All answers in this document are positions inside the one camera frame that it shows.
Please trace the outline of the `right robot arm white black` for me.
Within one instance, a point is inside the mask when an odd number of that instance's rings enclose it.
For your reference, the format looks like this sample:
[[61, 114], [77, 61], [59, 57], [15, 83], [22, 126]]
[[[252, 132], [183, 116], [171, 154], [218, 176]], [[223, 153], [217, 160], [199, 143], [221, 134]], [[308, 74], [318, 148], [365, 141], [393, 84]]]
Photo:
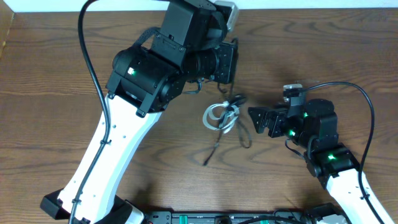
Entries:
[[370, 188], [363, 165], [339, 142], [334, 104], [307, 100], [302, 89], [284, 91], [288, 104], [278, 108], [250, 107], [256, 132], [287, 137], [305, 149], [307, 169], [341, 207], [348, 223], [392, 223]]

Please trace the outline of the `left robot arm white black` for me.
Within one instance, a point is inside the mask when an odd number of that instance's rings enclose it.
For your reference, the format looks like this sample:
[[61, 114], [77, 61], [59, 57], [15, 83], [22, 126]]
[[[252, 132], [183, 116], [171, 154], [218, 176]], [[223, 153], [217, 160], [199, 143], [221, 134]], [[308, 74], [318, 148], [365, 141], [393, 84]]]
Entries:
[[234, 80], [238, 43], [226, 36], [238, 18], [231, 1], [170, 1], [161, 27], [151, 27], [113, 60], [100, 93], [94, 136], [69, 183], [40, 208], [69, 223], [142, 223], [144, 213], [116, 195], [138, 146], [186, 83]]

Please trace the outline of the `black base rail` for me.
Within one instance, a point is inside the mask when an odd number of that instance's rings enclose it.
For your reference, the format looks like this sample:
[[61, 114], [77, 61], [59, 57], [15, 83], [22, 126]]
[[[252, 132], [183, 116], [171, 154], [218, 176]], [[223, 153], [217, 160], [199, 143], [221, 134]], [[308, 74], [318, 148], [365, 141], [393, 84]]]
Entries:
[[350, 224], [348, 216], [331, 203], [306, 210], [278, 208], [266, 212], [147, 212], [143, 224], [238, 224], [238, 223], [306, 223]]

